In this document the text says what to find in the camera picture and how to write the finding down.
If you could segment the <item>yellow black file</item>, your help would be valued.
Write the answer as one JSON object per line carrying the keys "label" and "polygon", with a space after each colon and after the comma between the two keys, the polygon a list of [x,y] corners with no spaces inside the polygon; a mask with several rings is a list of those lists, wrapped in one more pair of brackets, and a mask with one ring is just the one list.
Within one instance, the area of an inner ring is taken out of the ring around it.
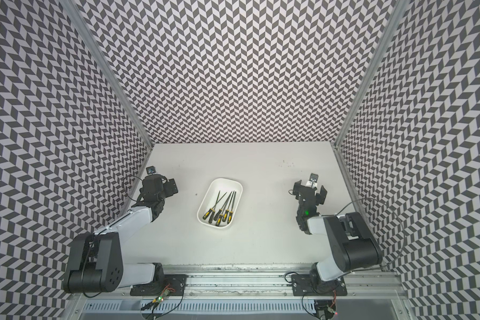
{"label": "yellow black file", "polygon": [[221,223],[225,223],[225,222],[227,221],[227,217],[228,217],[228,214],[229,214],[230,205],[231,205],[231,199],[230,199],[230,201],[229,201],[229,205],[228,205],[228,207],[227,207],[227,209],[226,209],[226,212],[225,212],[225,214],[224,214],[224,216],[223,216],[223,218],[222,218]]}
{"label": "yellow black file", "polygon": [[221,208],[221,207],[218,207],[218,205],[215,207],[217,209],[217,211],[215,211],[214,213],[212,213],[212,215],[210,216],[209,220],[214,216],[215,213],[218,212],[218,210]]}
{"label": "yellow black file", "polygon": [[203,217],[202,217],[203,220],[206,220],[212,213],[215,212],[215,207],[217,206],[217,204],[219,202],[220,194],[221,194],[221,192],[219,192],[217,194],[217,198],[215,200],[214,205],[211,208],[209,208],[208,211],[203,215]]}
{"label": "yellow black file", "polygon": [[[219,202],[226,196],[226,193],[224,193],[224,195],[217,201],[217,205],[219,204]],[[218,210],[217,213],[214,214],[214,216],[209,220],[209,222],[212,222],[212,221],[217,221],[218,218],[219,218],[219,215],[222,213],[222,208],[220,208]]]}
{"label": "yellow black file", "polygon": [[222,221],[222,218],[223,218],[223,216],[224,216],[224,214],[225,214],[225,212],[226,212],[226,209],[227,209],[227,207],[228,207],[228,205],[229,205],[229,201],[230,201],[232,195],[233,195],[233,192],[231,192],[231,193],[228,195],[228,198],[226,199],[225,203],[224,203],[223,206],[221,207],[223,210],[222,210],[222,213],[219,215],[218,220],[215,221],[215,226],[216,226],[216,227],[220,226],[221,221]]}
{"label": "yellow black file", "polygon": [[235,199],[236,199],[236,191],[233,192],[233,195],[232,195],[232,199],[231,199],[231,205],[230,205],[230,208],[229,208],[229,214],[228,214],[228,217],[227,217],[227,224],[229,225],[231,220],[232,220],[232,217],[233,217],[233,210],[234,210],[234,205],[235,205]]}

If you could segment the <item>white plastic storage box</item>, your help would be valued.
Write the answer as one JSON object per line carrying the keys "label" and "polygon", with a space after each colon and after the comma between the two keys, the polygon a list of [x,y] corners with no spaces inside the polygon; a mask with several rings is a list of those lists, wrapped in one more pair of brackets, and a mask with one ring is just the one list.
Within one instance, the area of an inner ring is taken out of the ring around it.
{"label": "white plastic storage box", "polygon": [[[224,195],[224,193],[226,193],[226,196],[220,201],[218,205],[218,207],[221,207],[224,204],[224,201],[228,198],[228,195],[232,191],[236,191],[236,199],[235,199],[235,205],[233,210],[233,217],[229,225],[227,224],[227,221],[226,221],[225,223],[221,223],[220,226],[216,227],[215,221],[213,221],[212,224],[209,223],[210,216],[206,220],[202,219],[203,215],[208,211],[208,209],[214,205],[215,200],[217,198],[217,194],[219,192],[221,192],[220,198]],[[205,225],[206,227],[210,227],[212,229],[226,230],[227,228],[230,228],[233,225],[233,222],[237,216],[237,211],[238,211],[242,194],[243,194],[243,186],[238,181],[234,181],[226,178],[217,178],[213,180],[197,211],[197,221],[200,224]]]}

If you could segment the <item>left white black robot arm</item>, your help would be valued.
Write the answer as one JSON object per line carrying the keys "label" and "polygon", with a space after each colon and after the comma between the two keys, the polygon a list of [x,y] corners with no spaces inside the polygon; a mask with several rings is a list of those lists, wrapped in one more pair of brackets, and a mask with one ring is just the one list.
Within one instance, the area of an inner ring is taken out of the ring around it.
{"label": "left white black robot arm", "polygon": [[109,293],[119,287],[161,285],[160,263],[132,263],[123,258],[126,243],[163,211],[165,200],[178,193],[174,179],[150,173],[142,180],[139,196],[127,213],[93,233],[77,235],[70,243],[63,276],[65,293]]}

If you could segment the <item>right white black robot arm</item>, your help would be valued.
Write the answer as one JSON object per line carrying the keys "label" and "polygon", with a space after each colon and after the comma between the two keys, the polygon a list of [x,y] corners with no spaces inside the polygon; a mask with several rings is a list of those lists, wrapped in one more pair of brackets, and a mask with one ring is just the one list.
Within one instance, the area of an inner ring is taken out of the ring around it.
{"label": "right white black robot arm", "polygon": [[383,254],[366,221],[358,212],[320,215],[317,208],[325,203],[327,190],[317,188],[318,176],[312,174],[306,184],[294,183],[290,194],[298,201],[296,221],[307,235],[324,235],[331,254],[312,265],[309,272],[313,286],[331,284],[357,269],[367,269],[383,262]]}

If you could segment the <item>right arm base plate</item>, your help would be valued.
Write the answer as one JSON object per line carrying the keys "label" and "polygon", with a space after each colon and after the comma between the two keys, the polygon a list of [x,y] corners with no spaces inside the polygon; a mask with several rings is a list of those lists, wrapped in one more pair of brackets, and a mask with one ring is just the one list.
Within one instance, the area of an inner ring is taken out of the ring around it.
{"label": "right arm base plate", "polygon": [[344,297],[347,296],[347,288],[343,278],[333,281],[321,281],[310,274],[292,273],[286,278],[296,297],[319,296],[319,297]]}

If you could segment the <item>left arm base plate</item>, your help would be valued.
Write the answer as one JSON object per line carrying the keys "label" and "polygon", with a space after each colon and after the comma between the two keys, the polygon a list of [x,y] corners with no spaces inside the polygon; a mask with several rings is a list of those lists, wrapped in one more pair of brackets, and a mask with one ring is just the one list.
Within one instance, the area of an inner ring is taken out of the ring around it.
{"label": "left arm base plate", "polygon": [[130,290],[130,296],[155,297],[162,294],[162,290],[167,287],[169,296],[182,296],[188,276],[186,274],[169,274],[163,280],[154,281],[143,285],[134,285]]}

